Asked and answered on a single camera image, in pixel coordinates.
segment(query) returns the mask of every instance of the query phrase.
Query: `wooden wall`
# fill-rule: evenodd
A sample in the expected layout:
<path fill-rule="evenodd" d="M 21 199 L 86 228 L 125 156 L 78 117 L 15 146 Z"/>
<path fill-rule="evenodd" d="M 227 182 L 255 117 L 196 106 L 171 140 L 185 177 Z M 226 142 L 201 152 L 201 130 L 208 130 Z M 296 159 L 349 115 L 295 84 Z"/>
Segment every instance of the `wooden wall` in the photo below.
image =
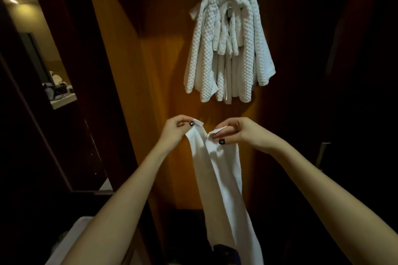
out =
<path fill-rule="evenodd" d="M 315 160 L 321 83 L 346 0 L 258 0 L 277 73 L 250 103 L 235 98 L 232 105 L 201 103 L 198 92 L 184 91 L 194 27 L 188 11 L 201 0 L 121 1 L 124 7 L 118 0 L 93 4 L 138 162 L 178 114 L 201 120 L 207 131 L 228 117 L 250 117 Z M 242 145 L 240 159 L 243 197 L 261 245 L 283 250 L 298 191 L 271 157 Z M 167 211 L 201 208 L 186 138 L 165 160 L 150 206 L 160 231 Z"/>

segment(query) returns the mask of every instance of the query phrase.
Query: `person's left hand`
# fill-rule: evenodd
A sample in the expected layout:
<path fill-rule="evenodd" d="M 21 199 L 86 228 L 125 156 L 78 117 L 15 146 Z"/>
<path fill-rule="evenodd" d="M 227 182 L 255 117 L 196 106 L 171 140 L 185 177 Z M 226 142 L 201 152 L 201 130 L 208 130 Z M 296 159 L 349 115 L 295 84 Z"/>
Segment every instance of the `person's left hand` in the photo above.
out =
<path fill-rule="evenodd" d="M 193 117 L 190 116 L 179 115 L 168 119 L 164 124 L 157 146 L 167 154 L 170 153 L 192 126 Z"/>

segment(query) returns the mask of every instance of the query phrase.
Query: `hand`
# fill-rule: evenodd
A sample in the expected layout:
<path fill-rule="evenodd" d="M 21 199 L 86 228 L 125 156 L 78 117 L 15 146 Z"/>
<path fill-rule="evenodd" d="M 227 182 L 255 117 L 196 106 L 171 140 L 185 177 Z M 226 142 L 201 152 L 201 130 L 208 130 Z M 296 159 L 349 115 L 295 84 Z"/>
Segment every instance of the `hand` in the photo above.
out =
<path fill-rule="evenodd" d="M 193 126 L 193 117 L 175 116 L 168 119 L 164 124 L 162 134 L 156 144 L 163 152 L 169 154 L 181 141 L 182 137 Z"/>
<path fill-rule="evenodd" d="M 270 153 L 283 140 L 272 132 L 261 127 L 247 117 L 229 118 L 216 126 L 216 129 L 225 127 L 223 130 L 212 135 L 212 138 L 219 140 L 220 144 L 236 144 L 245 142 L 265 153 Z"/>

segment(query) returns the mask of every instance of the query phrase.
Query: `finger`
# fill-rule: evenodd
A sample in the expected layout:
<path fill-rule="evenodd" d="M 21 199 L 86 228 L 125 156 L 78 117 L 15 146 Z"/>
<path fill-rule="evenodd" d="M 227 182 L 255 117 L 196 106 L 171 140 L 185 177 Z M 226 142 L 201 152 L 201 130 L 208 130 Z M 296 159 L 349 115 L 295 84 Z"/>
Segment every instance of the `finger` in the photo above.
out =
<path fill-rule="evenodd" d="M 239 122 L 239 120 L 240 120 L 240 117 L 231 117 L 229 119 L 226 119 L 222 123 L 219 123 L 216 126 L 216 129 L 220 129 L 225 126 L 236 126 L 236 124 Z"/>
<path fill-rule="evenodd" d="M 225 127 L 223 130 L 220 130 L 219 132 L 212 134 L 211 137 L 213 139 L 222 139 L 226 136 L 230 136 L 230 135 L 236 134 L 238 132 L 239 132 L 239 130 L 237 130 L 236 127 L 228 126 L 228 127 Z"/>
<path fill-rule="evenodd" d="M 188 132 L 192 126 L 189 123 L 183 123 L 184 125 L 179 127 L 178 130 L 181 132 L 181 136 L 184 135 L 186 132 Z"/>
<path fill-rule="evenodd" d="M 241 133 L 238 132 L 236 134 L 226 136 L 223 139 L 220 139 L 218 143 L 220 145 L 231 145 L 231 144 L 237 144 L 241 142 Z"/>
<path fill-rule="evenodd" d="M 179 116 L 172 117 L 170 120 L 172 120 L 176 124 L 178 124 L 180 122 L 189 123 L 189 122 L 193 121 L 193 117 L 180 114 Z"/>

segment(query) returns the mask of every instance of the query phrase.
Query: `white garment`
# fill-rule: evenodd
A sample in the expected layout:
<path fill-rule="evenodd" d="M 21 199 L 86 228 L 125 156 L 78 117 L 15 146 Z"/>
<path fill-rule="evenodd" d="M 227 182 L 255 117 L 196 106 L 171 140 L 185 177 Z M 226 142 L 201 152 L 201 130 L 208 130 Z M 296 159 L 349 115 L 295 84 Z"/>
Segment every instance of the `white garment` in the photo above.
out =
<path fill-rule="evenodd" d="M 229 21 L 228 8 L 231 11 Z M 253 85 L 258 81 L 260 86 L 264 86 L 275 74 L 257 0 L 202 0 L 190 14 L 192 19 L 196 18 L 196 25 L 184 77 L 186 92 L 191 93 L 195 88 L 201 93 L 202 102 L 207 102 L 215 90 L 218 101 L 227 97 L 224 85 L 228 80 L 220 72 L 225 70 L 228 62 L 218 59 L 217 65 L 221 67 L 214 69 L 214 54 L 238 57 L 242 53 L 238 63 L 239 75 L 235 80 L 235 87 L 239 88 L 236 94 L 242 102 L 250 102 Z M 255 68 L 257 77 L 254 80 Z"/>
<path fill-rule="evenodd" d="M 242 265 L 262 265 L 261 247 L 241 195 L 242 178 L 238 145 L 220 145 L 203 123 L 186 133 L 191 145 L 196 182 L 205 212 L 211 247 L 223 244 L 239 253 Z"/>

